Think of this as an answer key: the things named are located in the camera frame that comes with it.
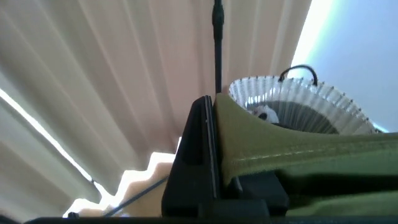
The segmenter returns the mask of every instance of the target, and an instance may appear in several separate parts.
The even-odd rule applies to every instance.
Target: basket handle
[[[278,82],[282,82],[285,80],[285,75],[288,74],[289,71],[296,69],[296,68],[306,68],[307,70],[309,70],[313,76],[313,85],[318,86],[318,77],[317,77],[317,73],[315,73],[314,69],[308,65],[295,65],[293,67],[290,67],[286,70],[284,70],[279,77]]]

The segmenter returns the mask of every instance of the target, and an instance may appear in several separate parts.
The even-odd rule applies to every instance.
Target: black metal bar
[[[161,179],[160,181],[154,183],[153,185],[151,185],[147,189],[143,190],[142,192],[139,192],[137,195],[131,197],[129,200],[123,202],[122,204],[120,204],[116,208],[114,208],[111,211],[109,211],[107,214],[104,215],[104,217],[111,217],[112,215],[116,214],[120,209],[122,209],[122,208],[128,206],[129,204],[133,203],[134,201],[136,201],[137,199],[141,198],[142,196],[144,196],[145,194],[147,194],[151,190],[154,190],[160,184],[163,184],[168,178],[169,177],[167,176],[167,177]]]
[[[215,78],[216,93],[221,93],[221,46],[223,41],[224,9],[221,0],[214,1],[213,13],[213,35],[215,52]]]

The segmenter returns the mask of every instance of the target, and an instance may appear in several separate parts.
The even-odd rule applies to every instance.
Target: toy in basket
[[[296,68],[309,70],[313,80],[285,78]],[[353,100],[333,86],[318,83],[317,74],[308,65],[288,68],[280,77],[235,80],[229,95],[248,112],[285,128],[323,134],[377,132]]]

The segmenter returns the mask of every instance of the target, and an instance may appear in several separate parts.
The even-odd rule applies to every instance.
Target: white wicker basket
[[[303,78],[280,82],[279,77],[247,77],[232,82],[229,95],[245,110],[268,105],[279,122],[292,129],[334,134],[377,132],[353,100],[324,82],[315,86],[313,80]]]

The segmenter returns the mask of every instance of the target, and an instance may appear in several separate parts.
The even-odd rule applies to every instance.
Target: beige curtain
[[[292,61],[310,0],[224,0],[223,86]],[[59,216],[116,194],[125,170],[173,153],[193,100],[214,95],[212,0],[0,0],[0,212]]]

